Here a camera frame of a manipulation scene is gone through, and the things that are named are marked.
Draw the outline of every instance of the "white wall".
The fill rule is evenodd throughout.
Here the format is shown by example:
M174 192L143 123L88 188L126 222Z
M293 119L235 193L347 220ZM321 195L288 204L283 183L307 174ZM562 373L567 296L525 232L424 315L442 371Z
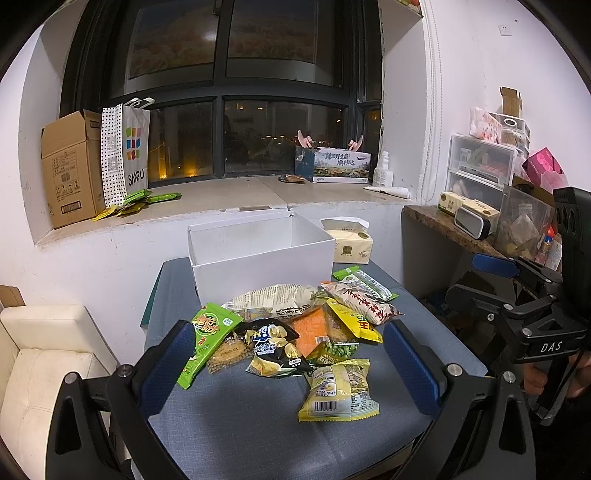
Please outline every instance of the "white wall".
M445 188L451 134L467 134L468 110L501 107L500 86L522 93L532 150L548 147L573 186L591 190L591 95L564 50L517 0L422 0L440 91L441 134L433 158L437 181L427 203ZM501 37L499 25L513 36Z

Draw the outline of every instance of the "window sill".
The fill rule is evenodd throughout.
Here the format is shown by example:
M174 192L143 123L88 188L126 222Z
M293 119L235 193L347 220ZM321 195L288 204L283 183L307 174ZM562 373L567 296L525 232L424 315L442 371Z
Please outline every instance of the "window sill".
M153 222L200 212L224 212L288 208L309 203L377 202L409 203L383 193L364 190L359 184L283 183L277 177L243 177L205 180L151 189L154 194L180 192L180 200L156 203L125 218L106 218L67 225L49 232L37 245L48 245L64 238L140 222Z

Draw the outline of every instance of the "white speaker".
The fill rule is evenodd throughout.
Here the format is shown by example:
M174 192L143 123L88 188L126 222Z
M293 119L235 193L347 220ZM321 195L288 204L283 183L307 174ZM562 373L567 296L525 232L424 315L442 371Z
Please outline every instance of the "white speaker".
M460 230L476 240L484 240L491 232L489 220L465 207L458 208L453 222Z

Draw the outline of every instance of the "cardboard box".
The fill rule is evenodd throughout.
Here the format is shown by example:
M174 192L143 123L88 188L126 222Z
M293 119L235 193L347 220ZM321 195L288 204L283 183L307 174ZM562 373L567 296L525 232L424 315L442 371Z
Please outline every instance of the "cardboard box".
M223 305L271 285L330 281L335 239L308 219L287 209L224 218L189 226L189 258L203 305Z
M367 183L371 154L342 148L295 148L295 174L315 183Z
M503 97L503 115L519 117L521 115L521 94L513 88L501 87L501 96Z
M467 197L458 195L457 193L441 192L437 208L439 208L442 212L455 215L458 208L464 205L464 202L467 202L468 200L469 199Z
M100 115L82 110L41 132L41 168L54 228L105 209L100 171Z

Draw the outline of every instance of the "green snack bag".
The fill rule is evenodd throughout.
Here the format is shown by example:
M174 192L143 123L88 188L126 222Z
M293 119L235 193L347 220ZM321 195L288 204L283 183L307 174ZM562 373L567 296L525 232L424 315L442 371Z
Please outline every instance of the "green snack bag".
M379 281L367 275L358 265L334 272L333 277L383 301L390 301L400 296L397 293L392 293Z
M163 193L162 195L154 195L153 197L146 198L146 202L148 203L158 203L158 202L167 202L169 200L176 200L182 197L182 193L174 192L174 193Z
M137 192L130 193L125 197L123 201L123 205L127 205L128 203L137 202L138 200L142 200L146 197L152 195L150 190L138 190Z
M195 375L214 353L224 338L240 324L242 318L234 312L208 303L195 315L191 323L195 328L195 352L183 368L177 383L185 390L191 386Z

